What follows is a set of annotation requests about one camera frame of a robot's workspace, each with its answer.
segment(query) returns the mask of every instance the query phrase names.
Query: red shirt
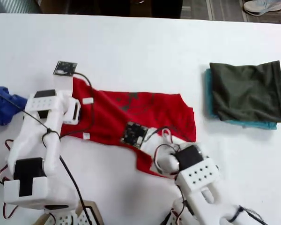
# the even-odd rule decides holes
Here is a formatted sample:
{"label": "red shirt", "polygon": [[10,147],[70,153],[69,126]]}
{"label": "red shirt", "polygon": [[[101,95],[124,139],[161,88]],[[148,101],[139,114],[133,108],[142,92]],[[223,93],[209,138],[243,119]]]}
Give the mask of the red shirt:
{"label": "red shirt", "polygon": [[[130,148],[136,152],[136,168],[140,171],[151,172],[151,156],[120,142],[127,122],[135,122],[148,128],[172,126],[171,133],[185,140],[187,136],[192,142],[196,141],[196,127],[192,108],[182,100],[180,94],[161,94],[149,92],[114,92],[93,89],[77,78],[73,80],[73,97],[81,103],[81,116],[78,125],[64,124],[61,135],[71,131],[85,129],[91,118],[91,105],[83,105],[82,99],[93,97],[94,124],[85,131],[90,133],[90,140],[102,144],[117,145]],[[83,132],[71,136],[83,138]]]}

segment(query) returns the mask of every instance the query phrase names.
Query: shoe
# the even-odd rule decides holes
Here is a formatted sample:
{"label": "shoe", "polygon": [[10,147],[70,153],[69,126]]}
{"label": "shoe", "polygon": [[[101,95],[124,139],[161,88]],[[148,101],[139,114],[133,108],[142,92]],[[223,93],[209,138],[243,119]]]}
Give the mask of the shoe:
{"label": "shoe", "polygon": [[244,10],[251,15],[260,16],[270,11],[281,10],[281,0],[253,0],[244,3]]}

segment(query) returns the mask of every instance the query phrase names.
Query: green fabric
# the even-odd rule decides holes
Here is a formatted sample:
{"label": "green fabric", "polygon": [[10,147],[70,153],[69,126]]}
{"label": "green fabric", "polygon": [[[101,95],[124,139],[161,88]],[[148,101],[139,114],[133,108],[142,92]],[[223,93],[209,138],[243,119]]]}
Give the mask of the green fabric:
{"label": "green fabric", "polygon": [[258,66],[210,63],[213,113],[220,120],[281,122],[280,62]]}

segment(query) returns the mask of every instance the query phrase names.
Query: white tabletop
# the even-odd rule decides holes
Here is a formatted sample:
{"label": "white tabletop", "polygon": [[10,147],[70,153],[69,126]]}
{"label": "white tabletop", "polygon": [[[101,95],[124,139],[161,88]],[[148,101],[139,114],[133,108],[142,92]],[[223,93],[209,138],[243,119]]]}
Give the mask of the white tabletop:
{"label": "white tabletop", "polygon": [[[281,61],[281,25],[80,15],[0,15],[0,86],[13,94],[53,87],[57,61],[78,63],[99,90],[181,93],[195,111],[197,141],[207,143],[232,194],[281,224],[281,124],[242,128],[204,115],[202,75],[210,62]],[[22,115],[0,127],[0,168]],[[173,181],[135,169],[129,149],[65,138],[62,156],[85,200],[107,225],[157,225],[179,195]],[[41,212],[20,209],[0,224],[32,224]]]}

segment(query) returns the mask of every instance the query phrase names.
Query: blue cloth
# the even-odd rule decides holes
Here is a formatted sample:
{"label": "blue cloth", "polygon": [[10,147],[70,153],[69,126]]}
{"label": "blue cloth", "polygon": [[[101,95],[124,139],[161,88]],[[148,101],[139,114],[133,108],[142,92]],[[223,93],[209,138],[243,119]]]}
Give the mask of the blue cloth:
{"label": "blue cloth", "polygon": [[[212,74],[211,70],[207,69],[205,74],[205,90],[206,90],[206,102],[207,102],[207,113],[211,118],[218,118],[213,112],[212,108],[212,87],[211,87]],[[267,130],[276,130],[277,123],[275,122],[266,122],[266,121],[239,121],[239,120],[226,120],[225,122],[240,125],[243,127],[253,127],[253,128],[262,128]]]}
{"label": "blue cloth", "polygon": [[[12,101],[14,104],[19,106],[22,110],[24,110],[27,103],[27,99],[18,95],[10,95],[6,87],[0,87],[0,95]],[[13,116],[20,111],[21,111],[20,109],[18,109],[10,102],[0,97],[0,125],[1,126],[10,123]]]}

